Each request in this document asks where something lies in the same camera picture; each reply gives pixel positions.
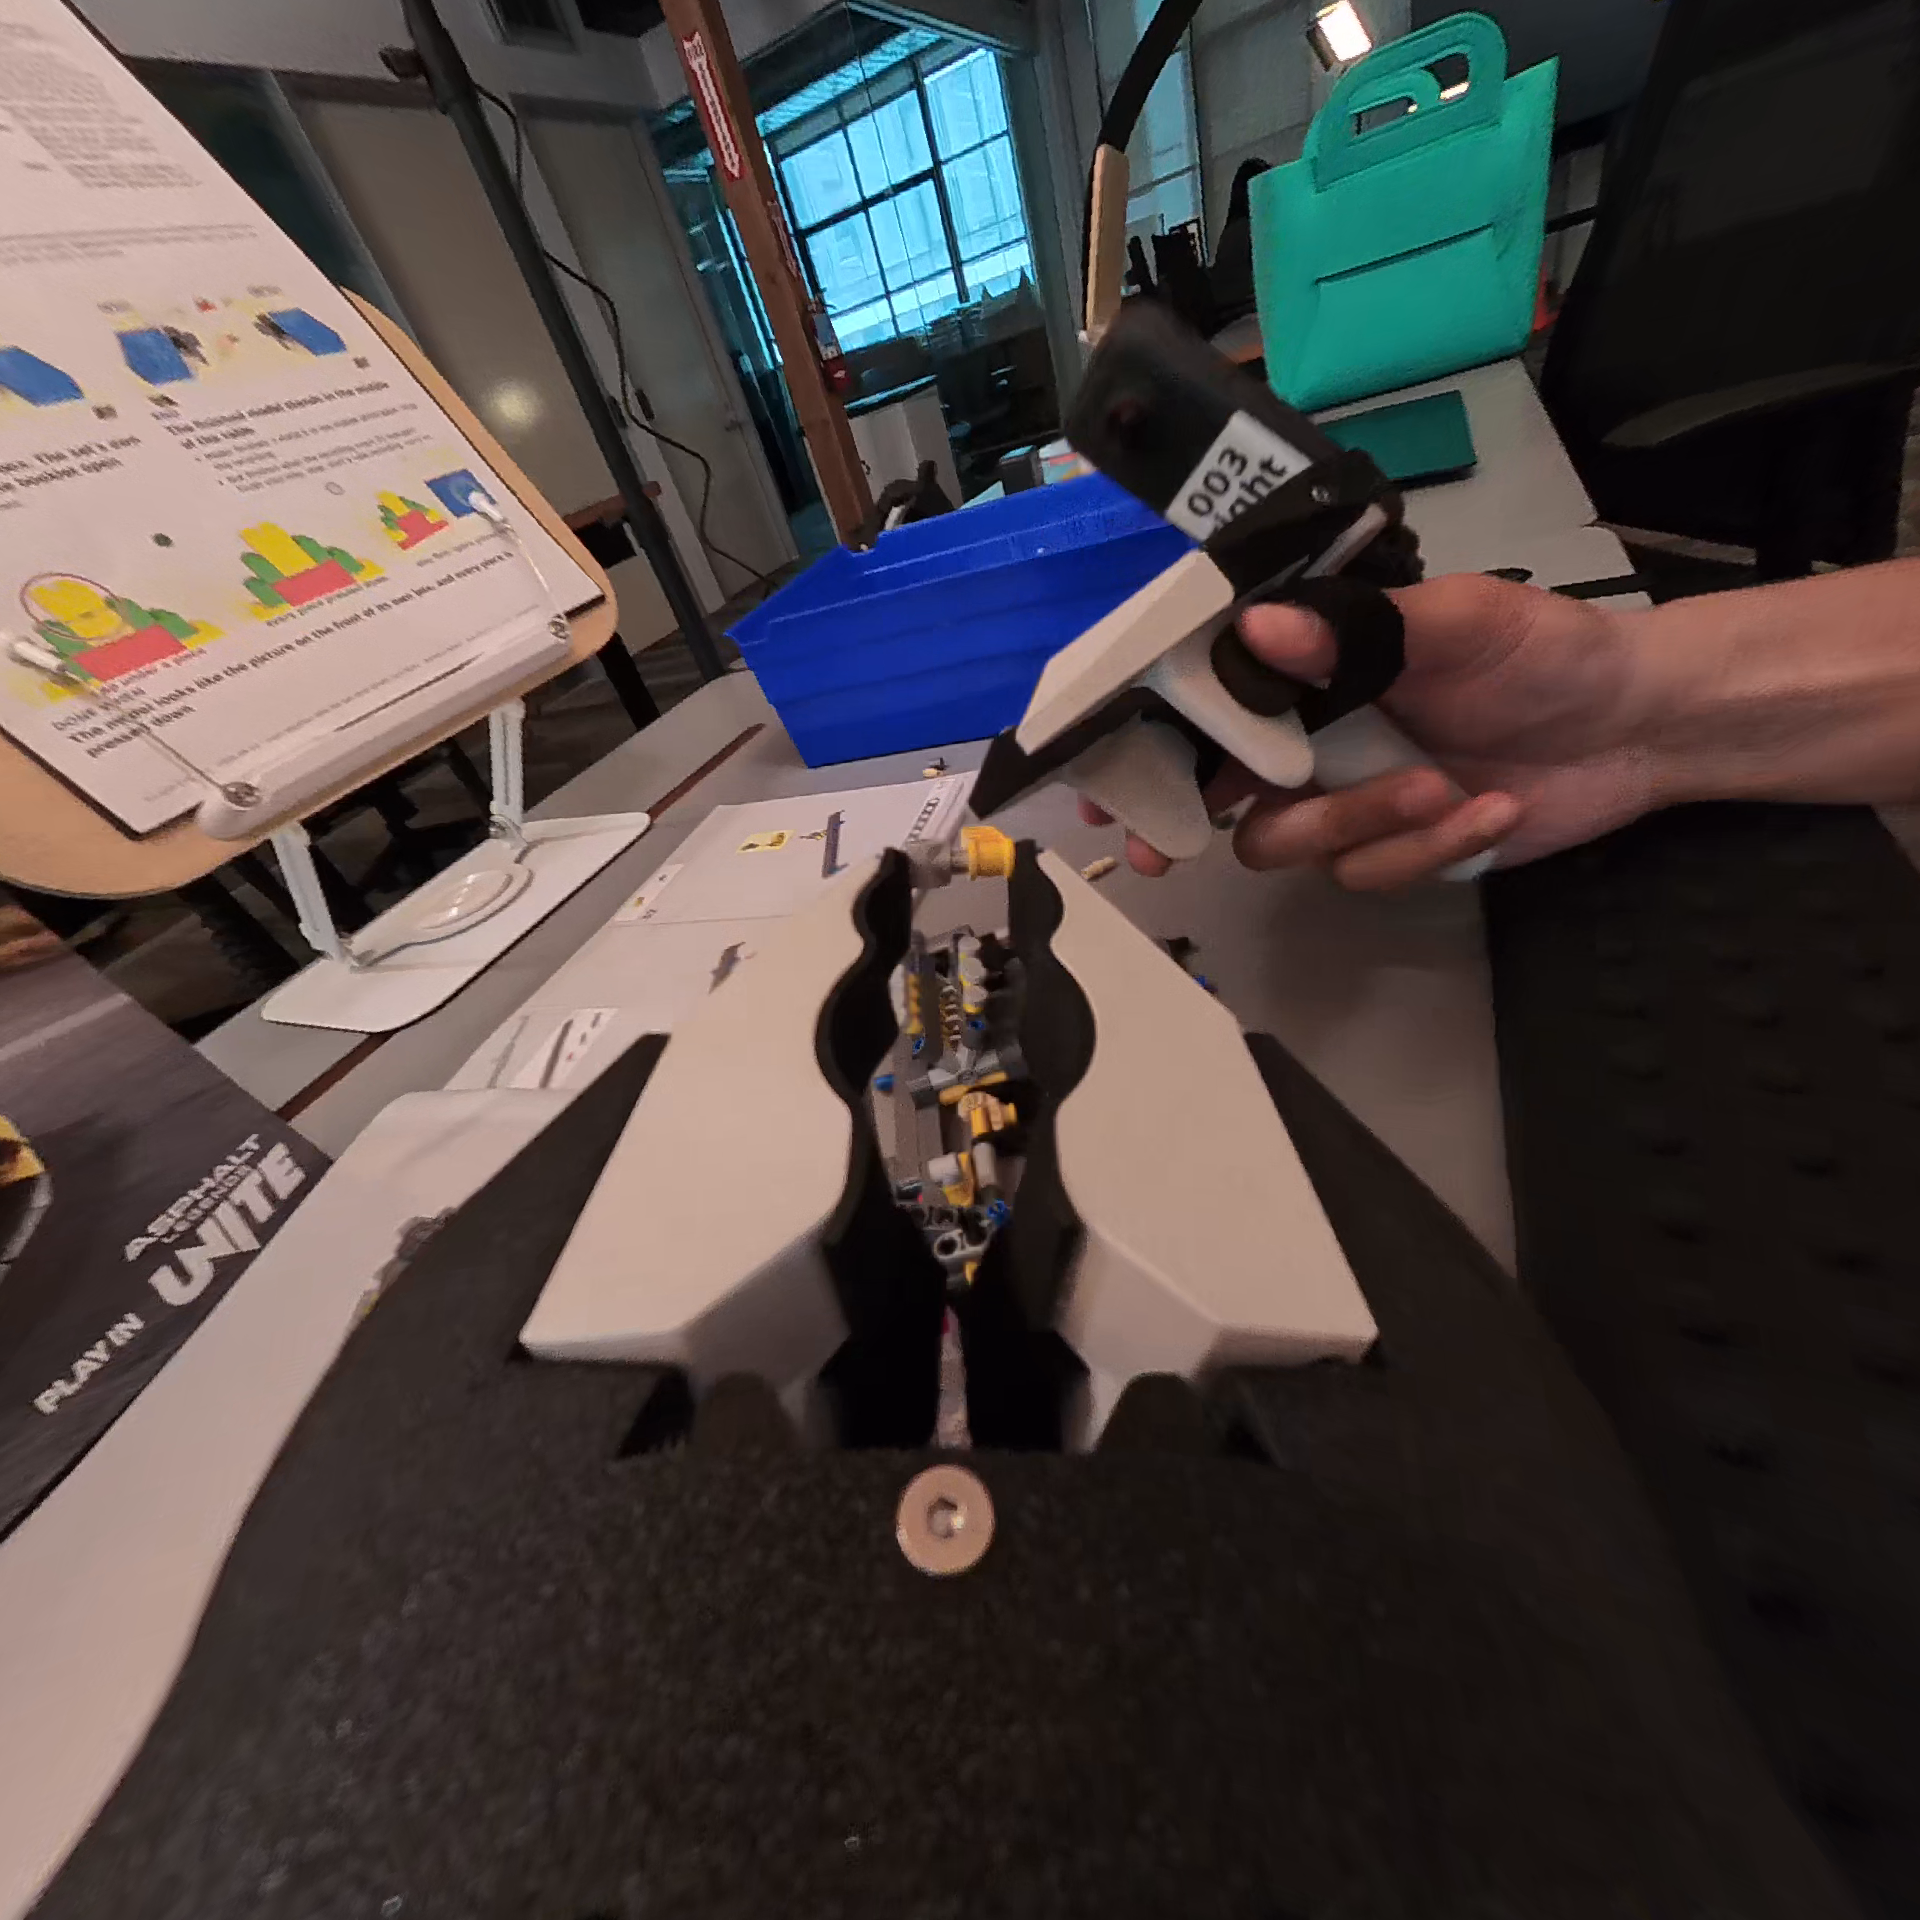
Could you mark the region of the yellow car toy set box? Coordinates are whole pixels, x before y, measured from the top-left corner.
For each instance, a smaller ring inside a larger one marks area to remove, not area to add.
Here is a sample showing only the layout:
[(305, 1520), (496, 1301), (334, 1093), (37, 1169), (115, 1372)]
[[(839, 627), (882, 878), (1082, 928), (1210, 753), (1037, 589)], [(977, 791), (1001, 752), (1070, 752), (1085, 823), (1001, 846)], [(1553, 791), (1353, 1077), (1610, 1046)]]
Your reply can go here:
[(249, 1275), (330, 1161), (6, 910), (3, 1162), (12, 1535)]

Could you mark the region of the yellow toy liftarm grey bush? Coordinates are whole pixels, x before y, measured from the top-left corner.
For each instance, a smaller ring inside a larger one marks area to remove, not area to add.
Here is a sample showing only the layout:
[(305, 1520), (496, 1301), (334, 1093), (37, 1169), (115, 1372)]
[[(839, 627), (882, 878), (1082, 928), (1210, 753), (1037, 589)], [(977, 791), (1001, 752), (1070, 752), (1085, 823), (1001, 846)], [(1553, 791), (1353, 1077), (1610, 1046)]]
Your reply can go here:
[(1012, 878), (1019, 864), (1019, 843), (986, 824), (961, 826), (945, 837), (913, 840), (900, 852), (921, 898), (957, 880)]

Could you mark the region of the dark metal pole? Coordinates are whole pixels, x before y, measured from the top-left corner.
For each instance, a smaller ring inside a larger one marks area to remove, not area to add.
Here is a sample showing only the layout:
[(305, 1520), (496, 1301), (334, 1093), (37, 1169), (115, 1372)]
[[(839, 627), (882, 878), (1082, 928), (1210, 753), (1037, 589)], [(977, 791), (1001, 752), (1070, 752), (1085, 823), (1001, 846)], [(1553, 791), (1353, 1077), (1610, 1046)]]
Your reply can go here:
[(580, 333), (580, 325), (560, 283), (550, 269), (538, 230), (525, 211), (509, 160), (494, 140), (484, 103), (467, 71), (467, 63), (444, 28), (434, 3), (402, 3), (401, 13), (435, 103), (452, 122), (467, 150), (494, 208), (494, 218), (509, 244), (509, 251), (514, 256), (523, 285), (562, 361), (566, 382), (575, 391), (580, 411), (609, 468), (611, 484), (626, 513), (630, 526), (663, 589), (663, 598), (675, 613), (686, 645), (705, 682), (721, 680), (725, 679), (727, 668), (707, 620), (707, 610), (696, 594), (691, 576), (686, 572), (686, 564), (670, 538), (659, 505), (646, 494), (646, 480), (637, 470), (633, 451), (616, 419), (611, 400), (598, 377), (597, 364), (592, 361), (592, 353)]

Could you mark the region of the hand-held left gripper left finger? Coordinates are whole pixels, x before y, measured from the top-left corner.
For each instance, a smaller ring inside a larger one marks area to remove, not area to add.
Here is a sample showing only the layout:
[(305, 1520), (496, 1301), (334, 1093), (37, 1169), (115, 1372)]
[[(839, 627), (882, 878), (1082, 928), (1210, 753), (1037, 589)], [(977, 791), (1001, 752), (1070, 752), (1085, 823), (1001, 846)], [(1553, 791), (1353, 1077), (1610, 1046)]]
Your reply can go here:
[(523, 1322), (556, 1360), (766, 1384), (852, 1448), (919, 1448), (947, 1279), (898, 1204), (872, 1077), (915, 928), (903, 850), (859, 862), (678, 1020)]

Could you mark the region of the person's right hand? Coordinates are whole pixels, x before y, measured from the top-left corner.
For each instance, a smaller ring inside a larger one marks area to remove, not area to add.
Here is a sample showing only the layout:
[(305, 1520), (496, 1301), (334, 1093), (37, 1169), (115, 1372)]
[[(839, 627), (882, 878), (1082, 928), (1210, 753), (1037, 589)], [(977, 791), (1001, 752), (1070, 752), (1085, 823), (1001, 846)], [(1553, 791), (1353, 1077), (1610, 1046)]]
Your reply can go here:
[(1655, 610), (1620, 610), (1481, 575), (1396, 594), (1404, 672), (1385, 708), (1430, 766), (1287, 794), (1245, 772), (1234, 852), (1387, 894), (1481, 857), (1525, 864), (1686, 798), (1667, 740), (1670, 655)]

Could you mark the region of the printed instruction sheet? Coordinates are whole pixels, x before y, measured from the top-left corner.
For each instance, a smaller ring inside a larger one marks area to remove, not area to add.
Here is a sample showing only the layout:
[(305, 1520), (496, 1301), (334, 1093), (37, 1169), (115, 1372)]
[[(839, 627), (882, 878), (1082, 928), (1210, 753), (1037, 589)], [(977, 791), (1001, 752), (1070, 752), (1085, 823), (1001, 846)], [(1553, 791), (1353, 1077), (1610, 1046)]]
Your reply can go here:
[(128, 837), (608, 588), (68, 4), (3, 16), (4, 739)]

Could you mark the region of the brown wooden post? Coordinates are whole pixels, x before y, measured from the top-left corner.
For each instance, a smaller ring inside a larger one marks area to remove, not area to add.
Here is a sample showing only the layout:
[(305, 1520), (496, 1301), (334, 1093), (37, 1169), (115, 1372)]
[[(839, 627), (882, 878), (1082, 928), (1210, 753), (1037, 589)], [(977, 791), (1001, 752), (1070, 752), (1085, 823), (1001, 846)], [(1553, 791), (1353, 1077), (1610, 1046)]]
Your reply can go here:
[(875, 509), (848, 413), (830, 378), (805, 273), (720, 3), (663, 3), (689, 98), (708, 136), (724, 199), (734, 214), (761, 302), (773, 322), (785, 383), (839, 542), (854, 546)]

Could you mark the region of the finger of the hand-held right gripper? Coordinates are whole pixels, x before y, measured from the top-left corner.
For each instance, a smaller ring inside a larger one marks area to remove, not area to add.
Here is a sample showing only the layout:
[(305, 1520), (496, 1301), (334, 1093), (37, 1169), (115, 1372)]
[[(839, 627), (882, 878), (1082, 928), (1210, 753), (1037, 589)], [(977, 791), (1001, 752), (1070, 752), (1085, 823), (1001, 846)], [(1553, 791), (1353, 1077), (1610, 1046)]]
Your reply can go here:
[(1067, 783), (1113, 819), (1206, 819), (1199, 733), (1229, 749), (1252, 711), (1217, 666), (1235, 583), (1203, 551), (1103, 615), (1046, 666), (973, 780), (975, 819)]

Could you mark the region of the teal felt bag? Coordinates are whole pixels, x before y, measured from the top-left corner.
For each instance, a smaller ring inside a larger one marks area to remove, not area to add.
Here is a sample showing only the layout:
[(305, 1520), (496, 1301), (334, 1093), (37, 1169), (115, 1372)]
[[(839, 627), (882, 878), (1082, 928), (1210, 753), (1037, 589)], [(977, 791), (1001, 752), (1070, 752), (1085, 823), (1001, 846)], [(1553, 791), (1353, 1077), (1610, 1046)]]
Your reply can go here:
[(1296, 161), (1252, 183), (1271, 388), (1300, 411), (1520, 356), (1533, 332), (1557, 61), (1454, 13), (1351, 64)]

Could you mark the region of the blue plastic bin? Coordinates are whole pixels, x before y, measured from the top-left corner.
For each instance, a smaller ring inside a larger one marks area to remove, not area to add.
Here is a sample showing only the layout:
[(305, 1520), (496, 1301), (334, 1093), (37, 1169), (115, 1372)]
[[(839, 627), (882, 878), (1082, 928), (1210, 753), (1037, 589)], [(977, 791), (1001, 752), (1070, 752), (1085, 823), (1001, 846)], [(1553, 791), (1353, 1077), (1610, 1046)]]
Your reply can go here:
[(808, 766), (995, 737), (1045, 666), (1195, 542), (1103, 474), (832, 550), (734, 644)]

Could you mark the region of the person's right forearm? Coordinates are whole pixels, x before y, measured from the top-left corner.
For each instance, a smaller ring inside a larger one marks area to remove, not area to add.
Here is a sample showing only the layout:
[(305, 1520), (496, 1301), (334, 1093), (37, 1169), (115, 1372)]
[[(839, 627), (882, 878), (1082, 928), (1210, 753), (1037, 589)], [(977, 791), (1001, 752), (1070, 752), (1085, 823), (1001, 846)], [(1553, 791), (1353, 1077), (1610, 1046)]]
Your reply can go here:
[(1914, 558), (1682, 598), (1635, 633), (1651, 806), (1917, 806)]

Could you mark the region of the grey building instruction booklet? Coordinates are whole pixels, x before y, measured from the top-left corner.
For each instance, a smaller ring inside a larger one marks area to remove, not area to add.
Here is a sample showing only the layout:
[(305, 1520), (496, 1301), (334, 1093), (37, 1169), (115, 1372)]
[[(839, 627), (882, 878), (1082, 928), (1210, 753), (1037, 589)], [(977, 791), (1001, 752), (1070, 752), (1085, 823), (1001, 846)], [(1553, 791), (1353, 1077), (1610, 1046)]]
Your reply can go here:
[(452, 1213), (644, 1038), (675, 1031), (748, 971), (766, 937), (887, 848), (945, 848), (973, 774), (721, 806), (528, 1003), (452, 1086), (388, 1104), (342, 1171), (373, 1182), (385, 1248)]

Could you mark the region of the teal felt pouch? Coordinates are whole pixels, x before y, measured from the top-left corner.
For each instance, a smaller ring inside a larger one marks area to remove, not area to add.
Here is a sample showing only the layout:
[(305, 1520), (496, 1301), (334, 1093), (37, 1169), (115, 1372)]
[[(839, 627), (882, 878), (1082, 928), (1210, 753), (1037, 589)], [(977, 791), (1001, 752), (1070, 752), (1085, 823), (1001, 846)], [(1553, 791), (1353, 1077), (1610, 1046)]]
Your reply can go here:
[(1319, 427), (1347, 453), (1365, 453), (1404, 491), (1449, 484), (1480, 466), (1466, 396), (1442, 388), (1423, 396), (1376, 403)]

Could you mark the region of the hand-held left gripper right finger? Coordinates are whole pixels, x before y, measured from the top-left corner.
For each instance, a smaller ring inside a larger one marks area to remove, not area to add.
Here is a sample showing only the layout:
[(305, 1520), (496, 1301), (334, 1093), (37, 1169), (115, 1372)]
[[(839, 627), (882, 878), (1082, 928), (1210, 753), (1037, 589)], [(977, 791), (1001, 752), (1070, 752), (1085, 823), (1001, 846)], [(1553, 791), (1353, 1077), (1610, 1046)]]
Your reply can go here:
[(1058, 852), (1017, 848), (1007, 921), (1033, 1100), (959, 1312), (973, 1447), (1090, 1448), (1136, 1379), (1364, 1360), (1379, 1322), (1268, 1038)]

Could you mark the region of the toy car chassis assembly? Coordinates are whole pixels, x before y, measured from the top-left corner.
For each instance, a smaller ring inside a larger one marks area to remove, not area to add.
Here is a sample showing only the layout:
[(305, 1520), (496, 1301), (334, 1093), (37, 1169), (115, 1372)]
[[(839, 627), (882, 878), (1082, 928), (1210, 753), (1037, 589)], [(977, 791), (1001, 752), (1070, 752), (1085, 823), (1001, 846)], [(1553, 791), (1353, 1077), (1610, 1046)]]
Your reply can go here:
[(872, 1080), (896, 1205), (964, 1299), (1012, 1219), (1033, 1079), (1021, 1046), (1025, 976), (1004, 934), (910, 939), (892, 977), (898, 1034)]

